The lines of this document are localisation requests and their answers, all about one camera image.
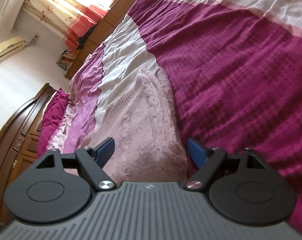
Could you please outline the dark wooden headboard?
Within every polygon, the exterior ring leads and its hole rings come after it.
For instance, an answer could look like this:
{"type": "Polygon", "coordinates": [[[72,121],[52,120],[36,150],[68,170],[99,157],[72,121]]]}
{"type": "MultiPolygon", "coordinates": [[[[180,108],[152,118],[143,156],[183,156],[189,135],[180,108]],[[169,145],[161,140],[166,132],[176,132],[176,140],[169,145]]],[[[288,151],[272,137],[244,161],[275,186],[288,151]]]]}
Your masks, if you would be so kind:
{"type": "Polygon", "coordinates": [[[10,221],[3,202],[4,192],[37,157],[41,115],[56,90],[46,83],[37,95],[24,103],[0,131],[0,223],[10,221]]]}

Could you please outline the pink knit cardigan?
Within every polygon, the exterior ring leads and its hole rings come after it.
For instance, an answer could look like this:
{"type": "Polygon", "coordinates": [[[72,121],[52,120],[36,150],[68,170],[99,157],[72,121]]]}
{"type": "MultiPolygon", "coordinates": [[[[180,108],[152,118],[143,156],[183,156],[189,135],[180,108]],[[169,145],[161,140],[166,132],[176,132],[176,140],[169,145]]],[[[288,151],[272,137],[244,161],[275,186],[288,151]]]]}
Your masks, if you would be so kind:
{"type": "Polygon", "coordinates": [[[186,180],[187,155],[176,124],[171,86],[162,68],[141,68],[134,83],[108,105],[99,128],[63,152],[95,147],[108,137],[114,139],[115,151],[103,171],[117,185],[186,180]]]}

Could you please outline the floral cream red curtain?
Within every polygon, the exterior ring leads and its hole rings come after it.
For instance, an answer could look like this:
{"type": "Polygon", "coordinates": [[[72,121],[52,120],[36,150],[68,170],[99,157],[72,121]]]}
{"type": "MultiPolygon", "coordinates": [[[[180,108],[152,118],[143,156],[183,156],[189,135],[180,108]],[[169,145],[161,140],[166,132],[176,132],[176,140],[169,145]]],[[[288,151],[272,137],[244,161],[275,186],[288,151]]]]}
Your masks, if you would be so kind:
{"type": "Polygon", "coordinates": [[[78,39],[109,10],[108,0],[24,0],[22,9],[53,31],[76,52],[78,39]]]}

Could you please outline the beige wall air conditioner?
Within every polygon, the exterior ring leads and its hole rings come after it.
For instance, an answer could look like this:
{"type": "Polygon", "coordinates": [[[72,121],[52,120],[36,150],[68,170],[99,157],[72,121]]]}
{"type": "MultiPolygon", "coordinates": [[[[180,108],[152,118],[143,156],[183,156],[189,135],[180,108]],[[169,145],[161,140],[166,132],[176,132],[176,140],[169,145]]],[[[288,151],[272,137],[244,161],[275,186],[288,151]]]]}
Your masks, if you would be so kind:
{"type": "Polygon", "coordinates": [[[25,46],[25,41],[19,36],[0,43],[0,63],[23,50],[25,46]]]}

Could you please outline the wooden bed side rail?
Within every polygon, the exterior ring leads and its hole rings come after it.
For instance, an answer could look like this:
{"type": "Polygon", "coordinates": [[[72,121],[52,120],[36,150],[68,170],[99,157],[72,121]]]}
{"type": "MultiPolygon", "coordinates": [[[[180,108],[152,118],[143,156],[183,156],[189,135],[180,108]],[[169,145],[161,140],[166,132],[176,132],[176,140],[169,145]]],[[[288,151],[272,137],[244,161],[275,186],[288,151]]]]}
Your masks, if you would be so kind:
{"type": "Polygon", "coordinates": [[[115,0],[110,7],[110,10],[97,24],[91,35],[88,37],[82,49],[77,52],[77,57],[73,60],[72,65],[65,73],[67,79],[72,79],[75,73],[83,65],[83,62],[89,54],[93,53],[102,42],[110,36],[115,28],[122,22],[130,7],[135,0],[115,0]]]}

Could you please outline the pink purple striped bedspread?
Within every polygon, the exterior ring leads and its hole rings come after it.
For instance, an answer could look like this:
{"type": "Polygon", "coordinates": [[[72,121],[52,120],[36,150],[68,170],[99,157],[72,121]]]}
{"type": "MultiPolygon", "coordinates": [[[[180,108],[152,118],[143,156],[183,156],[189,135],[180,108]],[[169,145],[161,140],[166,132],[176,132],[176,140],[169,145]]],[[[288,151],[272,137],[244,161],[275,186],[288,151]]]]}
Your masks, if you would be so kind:
{"type": "Polygon", "coordinates": [[[189,138],[255,149],[296,192],[289,222],[302,233],[302,0],[135,0],[71,79],[48,149],[78,146],[141,68],[158,67],[185,151],[189,138]]]}

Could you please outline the stack of books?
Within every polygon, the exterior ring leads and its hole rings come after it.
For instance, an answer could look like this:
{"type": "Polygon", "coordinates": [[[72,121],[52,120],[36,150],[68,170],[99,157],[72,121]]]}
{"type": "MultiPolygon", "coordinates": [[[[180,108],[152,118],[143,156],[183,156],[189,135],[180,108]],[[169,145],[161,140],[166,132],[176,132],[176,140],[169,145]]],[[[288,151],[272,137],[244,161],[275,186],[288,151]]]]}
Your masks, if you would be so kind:
{"type": "Polygon", "coordinates": [[[72,51],[64,50],[60,55],[60,58],[57,60],[56,64],[63,70],[67,71],[74,63],[76,57],[77,55],[72,51]]]}

